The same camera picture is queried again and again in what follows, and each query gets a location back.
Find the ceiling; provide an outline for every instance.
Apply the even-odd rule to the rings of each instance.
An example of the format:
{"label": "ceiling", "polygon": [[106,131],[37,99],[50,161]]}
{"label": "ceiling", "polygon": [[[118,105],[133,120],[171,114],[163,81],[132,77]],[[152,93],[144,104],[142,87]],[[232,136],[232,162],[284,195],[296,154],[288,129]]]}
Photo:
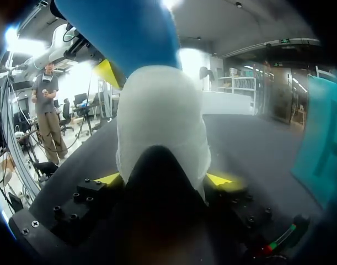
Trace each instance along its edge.
{"label": "ceiling", "polygon": [[[310,27],[284,0],[240,2],[242,8],[237,8],[232,0],[181,0],[173,9],[173,18],[182,46],[223,56],[266,41],[315,38]],[[50,45],[53,31],[64,23],[45,7],[23,29],[21,37]],[[14,61],[20,64],[26,59],[18,56]]]}

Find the teal object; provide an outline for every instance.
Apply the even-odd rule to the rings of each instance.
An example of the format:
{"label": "teal object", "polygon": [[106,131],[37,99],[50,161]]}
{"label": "teal object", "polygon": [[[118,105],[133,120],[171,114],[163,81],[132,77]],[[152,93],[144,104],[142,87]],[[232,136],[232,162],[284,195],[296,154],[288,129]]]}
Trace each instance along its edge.
{"label": "teal object", "polygon": [[308,78],[309,108],[292,174],[322,207],[337,186],[337,83]]}

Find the metal frame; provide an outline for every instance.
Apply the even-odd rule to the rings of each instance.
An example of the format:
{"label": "metal frame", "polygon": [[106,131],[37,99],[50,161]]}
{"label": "metal frame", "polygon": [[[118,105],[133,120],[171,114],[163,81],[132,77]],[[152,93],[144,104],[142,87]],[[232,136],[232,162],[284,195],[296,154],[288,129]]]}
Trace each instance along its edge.
{"label": "metal frame", "polygon": [[5,95],[1,102],[1,105],[3,106],[1,109],[2,130],[15,168],[20,172],[23,184],[25,184],[27,190],[30,192],[31,198],[34,199],[40,189],[34,182],[34,179],[26,166],[25,157],[14,135],[12,110],[11,105],[9,104],[10,86],[8,85],[8,81],[13,85],[11,73],[12,70],[10,70],[8,76],[4,78],[3,86],[1,87],[1,95]]}

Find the ceiling light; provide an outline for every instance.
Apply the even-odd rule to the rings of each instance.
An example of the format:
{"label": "ceiling light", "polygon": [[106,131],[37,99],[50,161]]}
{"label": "ceiling light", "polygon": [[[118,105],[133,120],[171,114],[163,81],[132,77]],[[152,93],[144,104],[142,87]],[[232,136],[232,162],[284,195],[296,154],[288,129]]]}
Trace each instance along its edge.
{"label": "ceiling light", "polygon": [[11,43],[8,43],[7,50],[18,54],[39,56],[46,51],[46,47],[42,41],[17,39]]}
{"label": "ceiling light", "polygon": [[306,89],[301,84],[298,85],[304,90],[304,92],[308,93],[308,91],[306,91]]}
{"label": "ceiling light", "polygon": [[162,3],[169,9],[172,10],[177,5],[181,4],[183,0],[162,0]]}
{"label": "ceiling light", "polygon": [[14,43],[18,40],[18,31],[16,28],[13,28],[12,26],[7,29],[5,32],[5,41],[7,42],[7,45]]}

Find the monitor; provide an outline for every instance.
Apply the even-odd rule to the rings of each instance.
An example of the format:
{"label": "monitor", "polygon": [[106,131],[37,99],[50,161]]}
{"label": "monitor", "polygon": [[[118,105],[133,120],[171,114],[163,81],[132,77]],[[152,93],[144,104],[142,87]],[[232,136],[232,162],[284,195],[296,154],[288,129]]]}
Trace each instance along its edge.
{"label": "monitor", "polygon": [[79,94],[79,95],[75,95],[75,100],[74,100],[74,104],[75,106],[77,104],[80,104],[82,103],[84,100],[87,99],[87,94],[86,93],[83,93],[83,94]]}

